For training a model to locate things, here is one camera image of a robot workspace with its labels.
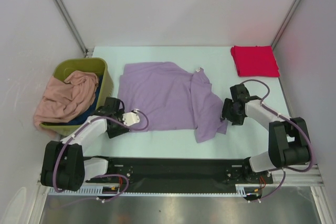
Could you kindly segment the purple t shirt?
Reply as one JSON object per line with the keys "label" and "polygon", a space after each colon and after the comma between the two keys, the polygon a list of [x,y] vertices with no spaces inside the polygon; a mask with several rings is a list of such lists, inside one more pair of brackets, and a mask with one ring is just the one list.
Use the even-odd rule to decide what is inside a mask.
{"label": "purple t shirt", "polygon": [[126,112],[142,111],[137,127],[145,131],[194,130],[197,143],[227,131],[223,102],[203,68],[190,73],[172,62],[126,64],[118,98]]}

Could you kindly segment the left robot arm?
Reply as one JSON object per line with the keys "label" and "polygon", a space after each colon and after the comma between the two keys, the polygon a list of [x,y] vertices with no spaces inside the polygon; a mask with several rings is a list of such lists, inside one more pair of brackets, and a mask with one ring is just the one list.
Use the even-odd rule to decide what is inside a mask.
{"label": "left robot arm", "polygon": [[129,132],[124,124],[124,103],[106,98],[82,126],[63,140],[50,141],[45,148],[40,182],[56,192],[77,191],[83,182],[100,177],[105,182],[115,178],[116,169],[104,157],[84,157],[84,152],[100,135],[114,138]]}

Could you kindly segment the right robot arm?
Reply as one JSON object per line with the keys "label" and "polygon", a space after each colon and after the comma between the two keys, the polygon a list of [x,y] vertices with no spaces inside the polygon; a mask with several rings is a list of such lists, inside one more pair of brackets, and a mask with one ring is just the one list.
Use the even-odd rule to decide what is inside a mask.
{"label": "right robot arm", "polygon": [[314,163],[312,145],[303,118],[289,118],[270,108],[264,97],[250,95],[244,83],[230,88],[224,100],[221,119],[236,129],[252,119],[268,132],[267,151],[243,160],[241,175],[254,183],[263,174],[281,169],[305,173]]}

